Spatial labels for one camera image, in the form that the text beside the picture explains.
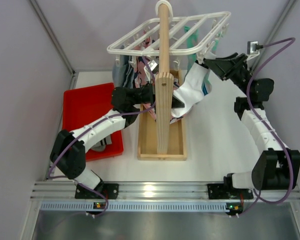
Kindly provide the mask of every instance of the gray wall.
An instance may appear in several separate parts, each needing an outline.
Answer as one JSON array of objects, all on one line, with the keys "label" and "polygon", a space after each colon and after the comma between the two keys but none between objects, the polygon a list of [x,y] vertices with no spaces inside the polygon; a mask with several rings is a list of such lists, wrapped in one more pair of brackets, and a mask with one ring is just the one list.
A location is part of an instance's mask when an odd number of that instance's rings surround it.
[{"label": "gray wall", "polygon": [[0,0],[0,240],[18,239],[70,74],[26,0]]},{"label": "gray wall", "polygon": [[[112,68],[107,46],[155,18],[156,0],[37,0],[76,70]],[[170,0],[174,16],[230,11],[230,28],[218,54],[246,52],[247,41],[264,40],[286,0]]]},{"label": "gray wall", "polygon": [[[275,41],[295,37],[286,51],[273,59],[260,73],[272,78],[274,92],[266,104],[266,112],[279,136],[292,149],[300,151],[300,0],[289,14]],[[279,47],[269,49],[269,57]]]}]

